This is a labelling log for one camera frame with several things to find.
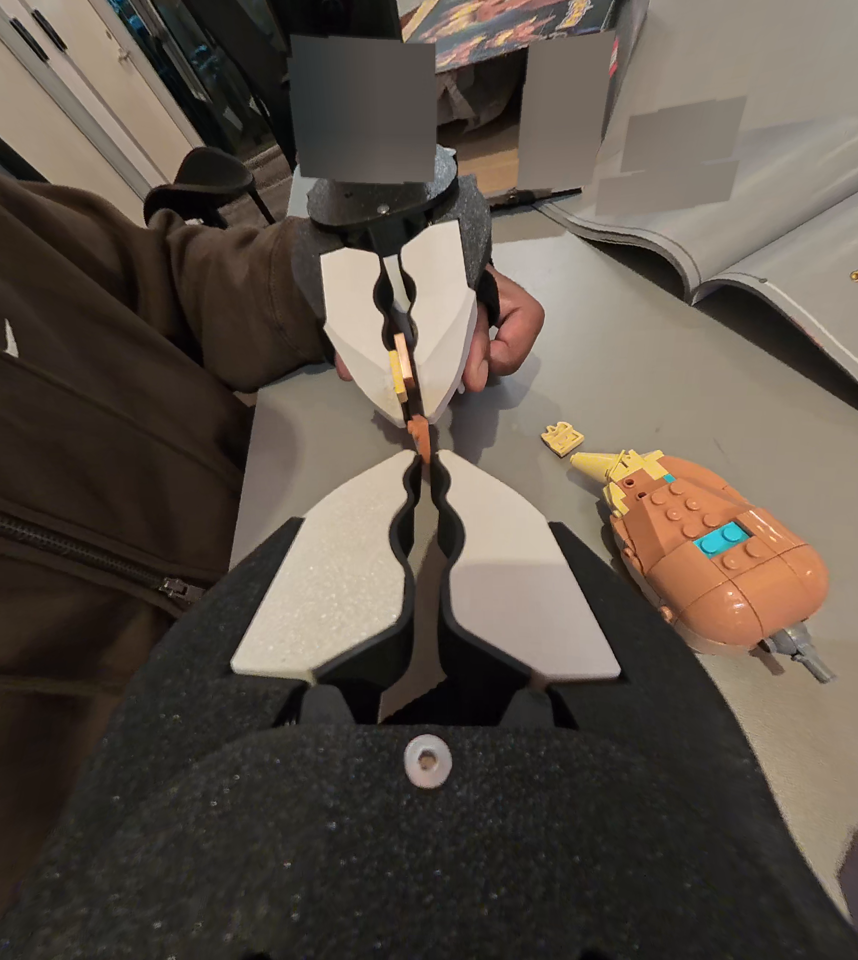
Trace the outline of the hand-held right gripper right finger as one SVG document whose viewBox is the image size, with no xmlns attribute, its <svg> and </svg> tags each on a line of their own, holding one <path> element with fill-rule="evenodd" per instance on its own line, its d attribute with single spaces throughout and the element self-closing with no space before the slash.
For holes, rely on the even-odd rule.
<svg viewBox="0 0 858 960">
<path fill-rule="evenodd" d="M 444 505 L 463 530 L 449 576 L 456 624 L 548 682 L 621 668 L 549 523 L 527 499 L 450 450 Z"/>
</svg>

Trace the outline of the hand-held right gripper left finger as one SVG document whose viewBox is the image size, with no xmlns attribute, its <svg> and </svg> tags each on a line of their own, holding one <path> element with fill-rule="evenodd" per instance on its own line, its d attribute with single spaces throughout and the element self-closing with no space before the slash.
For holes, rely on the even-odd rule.
<svg viewBox="0 0 858 960">
<path fill-rule="evenodd" d="M 420 466 L 417 453 L 399 452 L 308 511 L 232 656 L 236 674 L 321 681 L 338 657 L 395 625 L 406 572 L 389 532 Z"/>
</svg>

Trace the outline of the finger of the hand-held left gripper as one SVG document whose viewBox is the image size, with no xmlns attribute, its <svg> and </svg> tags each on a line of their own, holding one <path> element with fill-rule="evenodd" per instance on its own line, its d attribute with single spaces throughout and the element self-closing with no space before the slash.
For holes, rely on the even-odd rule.
<svg viewBox="0 0 858 960">
<path fill-rule="evenodd" d="M 476 294 L 466 281 L 459 224 L 428 226 L 402 247 L 401 268 L 414 285 L 413 367 L 424 416 L 433 425 L 459 386 L 476 325 Z"/>
<path fill-rule="evenodd" d="M 355 384 L 396 426 L 405 424 L 393 387 L 389 351 L 383 341 L 385 317 L 375 288 L 382 264 L 374 253 L 338 249 L 319 258 L 325 303 L 324 330 Z"/>
</svg>

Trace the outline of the person's left forearm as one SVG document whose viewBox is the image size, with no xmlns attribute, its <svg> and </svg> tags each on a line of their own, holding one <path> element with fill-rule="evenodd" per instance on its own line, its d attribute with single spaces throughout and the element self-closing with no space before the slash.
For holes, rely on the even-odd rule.
<svg viewBox="0 0 858 960">
<path fill-rule="evenodd" d="M 163 210 L 149 229 L 164 242 L 202 366 L 230 389 L 252 394 L 333 359 L 323 331 L 319 258 L 339 245 L 308 219 L 219 229 Z"/>
</svg>

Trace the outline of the person's left hand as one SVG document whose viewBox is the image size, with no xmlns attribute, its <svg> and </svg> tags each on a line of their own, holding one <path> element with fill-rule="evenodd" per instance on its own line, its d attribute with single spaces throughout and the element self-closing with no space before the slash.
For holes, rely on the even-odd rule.
<svg viewBox="0 0 858 960">
<path fill-rule="evenodd" d="M 479 303 L 474 330 L 461 382 L 464 389 L 482 391 L 490 377 L 507 377 L 518 371 L 531 353 L 542 330 L 545 313 L 541 304 L 514 280 L 486 265 L 499 297 L 500 316 L 494 335 L 489 317 Z"/>
</svg>

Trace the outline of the black office chair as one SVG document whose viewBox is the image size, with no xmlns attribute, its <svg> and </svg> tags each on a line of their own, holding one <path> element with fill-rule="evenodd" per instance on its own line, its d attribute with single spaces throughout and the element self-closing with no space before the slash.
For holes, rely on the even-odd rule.
<svg viewBox="0 0 858 960">
<path fill-rule="evenodd" d="M 144 200 L 146 224 L 159 210 L 171 210 L 184 221 L 199 220 L 208 227 L 228 228 L 219 210 L 249 196 L 268 224 L 275 223 L 260 198 L 254 174 L 235 157 L 212 147 L 190 150 L 181 162 L 173 183 L 152 188 Z"/>
</svg>

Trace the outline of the orange toy brick model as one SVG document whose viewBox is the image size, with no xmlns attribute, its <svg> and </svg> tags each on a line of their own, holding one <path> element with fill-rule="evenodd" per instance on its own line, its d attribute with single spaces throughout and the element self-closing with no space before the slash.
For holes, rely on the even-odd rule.
<svg viewBox="0 0 858 960">
<path fill-rule="evenodd" d="M 691 649 L 763 649 L 835 679 L 806 625 L 829 588 L 813 546 L 719 474 L 663 451 L 581 452 L 570 464 L 601 485 L 629 574 Z"/>
</svg>

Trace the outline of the printed toy set box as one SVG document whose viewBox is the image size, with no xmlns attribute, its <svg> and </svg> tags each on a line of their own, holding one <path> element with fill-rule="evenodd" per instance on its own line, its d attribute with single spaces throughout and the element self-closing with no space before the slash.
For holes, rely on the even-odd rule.
<svg viewBox="0 0 858 960">
<path fill-rule="evenodd" d="M 593 174 L 648 1 L 425 2 L 440 142 L 496 209 L 578 192 Z"/>
</svg>

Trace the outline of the white cabinet doors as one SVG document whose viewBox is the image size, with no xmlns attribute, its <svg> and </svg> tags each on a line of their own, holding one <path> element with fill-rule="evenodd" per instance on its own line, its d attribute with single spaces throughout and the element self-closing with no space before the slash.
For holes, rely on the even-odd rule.
<svg viewBox="0 0 858 960">
<path fill-rule="evenodd" d="M 132 221 L 198 133 L 109 2 L 0 1 L 0 140 Z"/>
</svg>

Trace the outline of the grey instruction booklet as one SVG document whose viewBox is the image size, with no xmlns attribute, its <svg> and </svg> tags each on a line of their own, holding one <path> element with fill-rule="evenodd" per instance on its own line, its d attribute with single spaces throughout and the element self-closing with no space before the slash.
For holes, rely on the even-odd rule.
<svg viewBox="0 0 858 960">
<path fill-rule="evenodd" d="M 545 201 L 572 234 L 637 246 L 667 259 L 684 298 L 698 303 L 723 285 L 758 295 L 858 382 L 858 115 L 742 131 L 731 157 L 729 196 L 660 212 L 603 212 L 605 162 L 579 196 Z"/>
</svg>

